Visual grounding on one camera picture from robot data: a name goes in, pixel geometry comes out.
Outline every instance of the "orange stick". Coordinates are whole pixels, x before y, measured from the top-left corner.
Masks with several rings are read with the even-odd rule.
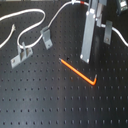
[[[86,80],[88,83],[90,83],[91,85],[95,85],[96,81],[97,81],[97,75],[95,76],[94,81],[91,81],[89,78],[87,78],[86,76],[84,76],[82,73],[80,73],[78,70],[76,70],[75,68],[73,68],[71,65],[69,65],[67,62],[65,62],[64,60],[60,59],[60,61],[66,65],[68,68],[70,68],[72,71],[74,71],[76,74],[78,74],[80,77],[82,77],[84,80]]]

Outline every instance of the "metal clamp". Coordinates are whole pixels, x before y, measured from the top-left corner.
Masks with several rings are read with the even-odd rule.
[[[48,28],[48,26],[44,27],[41,31],[40,31],[45,47],[46,49],[49,49],[53,46],[52,41],[50,39],[50,29]]]
[[[26,60],[33,54],[32,48],[25,48],[24,42],[22,43],[22,46],[23,46],[23,52],[21,52],[20,46],[18,45],[17,46],[18,55],[13,59],[11,59],[12,68],[15,68],[16,66],[18,66],[20,63],[22,63],[24,60]]]
[[[112,35],[112,22],[106,22],[105,34],[104,34],[104,43],[110,45],[111,43],[111,35]]]

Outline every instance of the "white cable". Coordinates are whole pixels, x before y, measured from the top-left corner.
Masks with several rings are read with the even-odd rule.
[[[15,30],[16,30],[16,29],[15,29],[15,25],[13,24],[9,36],[7,37],[7,39],[6,39],[2,44],[0,44],[0,48],[2,48],[2,47],[9,41],[9,39],[11,38],[11,36],[12,36],[12,34],[13,34],[13,32],[14,32]]]
[[[43,18],[42,18],[42,20],[41,20],[40,22],[38,22],[38,23],[36,23],[36,24],[34,24],[34,25],[32,25],[32,26],[26,28],[25,30],[23,30],[23,31],[19,34],[19,36],[18,36],[18,38],[17,38],[17,45],[19,45],[20,48],[22,48],[22,49],[23,49],[23,46],[20,45],[20,43],[19,43],[20,37],[21,37],[24,33],[26,33],[27,31],[29,31],[29,30],[31,30],[31,29],[33,29],[33,28],[39,26],[39,25],[44,21],[44,19],[45,19],[45,12],[44,12],[43,10],[41,10],[41,9],[27,9],[27,10],[23,10],[23,11],[19,11],[19,12],[16,12],[16,13],[12,13],[12,14],[9,14],[9,15],[6,15],[6,16],[3,16],[3,17],[0,18],[0,21],[2,21],[2,20],[4,20],[4,19],[10,18],[10,17],[14,17],[14,16],[18,16],[18,15],[21,15],[21,14],[24,14],[24,13],[28,13],[28,12],[40,12],[40,13],[42,13],[44,16],[43,16]],[[41,36],[40,36],[34,43],[25,46],[25,48],[30,48],[30,47],[35,46],[35,45],[39,42],[40,39],[41,39]]]
[[[50,23],[49,23],[49,25],[48,25],[48,28],[50,28],[52,22],[55,20],[55,18],[56,18],[57,15],[59,14],[59,12],[60,12],[65,6],[67,6],[67,5],[69,5],[69,4],[72,4],[72,1],[65,3],[65,4],[57,11],[57,13],[55,14],[55,16],[54,16],[54,17],[52,18],[52,20],[50,21]]]
[[[60,12],[65,6],[67,6],[67,5],[69,5],[69,4],[72,4],[72,1],[65,3],[65,4],[57,11],[57,13],[55,14],[55,16],[54,16],[54,17],[52,18],[52,20],[50,21],[50,23],[49,23],[49,25],[48,25],[48,28],[51,26],[52,22],[55,20],[55,18],[56,18],[57,15],[59,14],[59,12]],[[44,21],[44,19],[45,19],[45,12],[44,12],[43,10],[41,10],[41,9],[27,9],[27,10],[23,10],[23,11],[19,11],[19,12],[16,12],[16,13],[12,13],[12,14],[9,14],[9,15],[6,15],[6,16],[3,16],[3,17],[0,18],[0,21],[2,21],[2,20],[4,20],[4,19],[10,18],[10,17],[14,17],[14,16],[18,16],[18,15],[21,15],[21,14],[24,14],[24,13],[28,13],[28,12],[40,12],[40,13],[42,13],[42,14],[44,15],[44,17],[42,18],[42,20],[41,20],[40,22],[38,22],[38,23],[36,23],[36,24],[34,24],[34,25],[32,25],[32,26],[26,28],[25,30],[23,30],[23,31],[19,34],[19,36],[18,36],[18,38],[17,38],[17,45],[19,45],[21,49],[23,49],[23,46],[20,45],[20,43],[19,43],[19,40],[20,40],[21,36],[22,36],[24,33],[28,32],[29,30],[31,30],[31,29],[33,29],[33,28],[39,26],[39,25]],[[40,41],[41,37],[42,37],[42,35],[41,35],[34,43],[25,46],[25,48],[31,48],[31,47],[35,46],[35,45]]]
[[[122,36],[122,34],[114,27],[112,27],[112,30],[114,32],[116,32],[118,34],[118,36],[120,37],[120,39],[123,41],[123,43],[128,47],[128,43],[125,41],[124,37]]]

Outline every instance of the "wire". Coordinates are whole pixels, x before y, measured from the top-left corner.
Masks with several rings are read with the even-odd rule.
[[[102,27],[102,28],[105,28],[106,25],[105,25],[105,24],[101,24],[101,27]],[[120,39],[123,41],[123,43],[128,47],[128,43],[125,41],[124,37],[123,37],[122,34],[119,32],[119,30],[117,30],[117,29],[114,28],[114,27],[112,27],[112,30],[118,34],[118,36],[119,36]]]
[[[6,15],[6,16],[3,16],[3,17],[0,18],[0,21],[2,21],[2,20],[4,20],[4,19],[10,18],[10,17],[14,17],[14,16],[18,16],[18,15],[21,15],[21,14],[24,14],[24,13],[28,13],[28,12],[39,12],[39,13],[42,13],[44,16],[43,16],[43,18],[42,18],[42,20],[41,20],[40,22],[38,22],[38,23],[36,23],[36,24],[34,24],[34,25],[32,25],[32,26],[26,28],[25,30],[23,30],[23,31],[19,34],[19,36],[18,36],[18,38],[17,38],[17,45],[19,45],[21,49],[23,49],[23,46],[20,45],[20,43],[19,43],[19,40],[20,40],[21,36],[22,36],[24,33],[26,33],[27,31],[29,31],[29,30],[31,30],[31,29],[33,29],[33,28],[39,26],[39,25],[44,21],[44,19],[45,19],[45,12],[44,12],[43,10],[41,10],[41,9],[27,9],[27,10],[23,10],[23,11],[19,11],[19,12],[16,12],[16,13],[12,13],[12,14],[9,14],[9,15]],[[41,36],[40,36],[34,43],[25,46],[25,48],[30,48],[30,47],[35,46],[35,45],[40,41],[40,39],[41,39]]]
[[[13,24],[9,36],[7,37],[7,39],[6,39],[2,44],[0,44],[0,48],[2,48],[2,47],[9,41],[9,39],[11,38],[11,36],[12,36],[12,34],[13,34],[13,32],[14,32],[15,30],[16,30],[16,29],[15,29],[15,25]]]
[[[55,18],[56,18],[57,15],[60,13],[60,11],[61,11],[64,7],[66,7],[67,5],[69,5],[69,4],[72,4],[72,1],[65,3],[65,4],[57,11],[57,13],[55,14],[55,16],[54,16],[54,17],[52,18],[52,20],[50,21],[50,23],[49,23],[49,25],[48,25],[48,28],[50,28],[52,22],[55,20]]]
[[[74,1],[74,3],[81,3],[81,4],[84,4],[84,5],[87,5],[87,6],[89,5],[88,3],[82,2],[82,1]],[[59,14],[59,12],[60,12],[65,6],[67,6],[67,5],[69,5],[69,4],[72,4],[72,1],[65,3],[65,4],[57,11],[57,13],[55,14],[55,16],[54,16],[54,17],[52,18],[52,20],[50,21],[50,23],[49,23],[49,25],[48,25],[48,28],[51,26],[52,22],[55,20],[55,18],[56,18],[57,15]],[[18,38],[17,38],[17,45],[19,45],[21,49],[23,49],[23,46],[20,45],[20,43],[19,43],[21,36],[22,36],[24,33],[28,32],[29,30],[31,30],[31,29],[33,29],[33,28],[39,26],[40,24],[42,24],[43,21],[44,21],[44,19],[45,19],[45,12],[44,12],[43,10],[41,10],[41,9],[27,9],[27,10],[23,10],[23,11],[19,11],[19,12],[16,12],[16,13],[12,13],[12,14],[9,14],[9,15],[6,15],[6,16],[3,16],[3,17],[0,18],[0,21],[2,21],[2,20],[4,20],[4,19],[10,18],[10,17],[14,17],[14,16],[18,16],[18,15],[21,15],[21,14],[24,14],[24,13],[28,13],[28,12],[40,12],[40,13],[42,13],[44,16],[43,16],[43,18],[42,18],[42,20],[41,20],[40,22],[38,22],[38,23],[36,23],[36,24],[34,24],[34,25],[32,25],[32,26],[26,28],[25,30],[23,30],[23,31],[19,34],[19,36],[18,36]],[[30,45],[26,45],[25,48],[31,48],[31,47],[35,46],[35,45],[40,41],[41,37],[42,37],[42,35],[41,35],[34,43],[32,43],[32,44],[30,44]]]
[[[69,65],[66,61],[64,61],[63,59],[59,58],[59,60],[68,68],[70,68],[72,71],[74,71],[77,75],[79,75],[80,77],[82,77],[84,80],[86,80],[88,83],[90,83],[91,85],[95,85],[96,81],[97,81],[97,75],[95,75],[95,79],[94,81],[91,81],[89,78],[87,78],[86,76],[84,76],[82,73],[80,73],[78,70],[76,70],[74,67],[72,67],[71,65]]]

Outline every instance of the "metal bracket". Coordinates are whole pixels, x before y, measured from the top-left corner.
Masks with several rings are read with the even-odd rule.
[[[20,46],[17,46],[18,55],[13,59],[11,59],[12,68],[15,68],[33,54],[32,48],[27,48],[27,49],[25,48],[24,42],[22,43],[22,46],[23,46],[23,52],[21,52]]]
[[[46,49],[49,49],[53,46],[52,41],[50,39],[50,29],[48,28],[48,26],[44,27],[41,31],[40,31],[45,47]]]
[[[97,8],[97,26],[101,27],[101,22],[102,22],[102,11],[103,11],[104,5],[101,3],[98,3],[98,8]]]
[[[109,44],[111,43],[111,34],[112,34],[112,22],[106,22],[105,34],[104,34],[104,43]]]
[[[80,58],[86,63],[89,63],[89,59],[90,59],[97,6],[98,6],[98,0],[90,0],[88,11],[86,13],[87,18],[84,29],[82,51],[80,55]]]

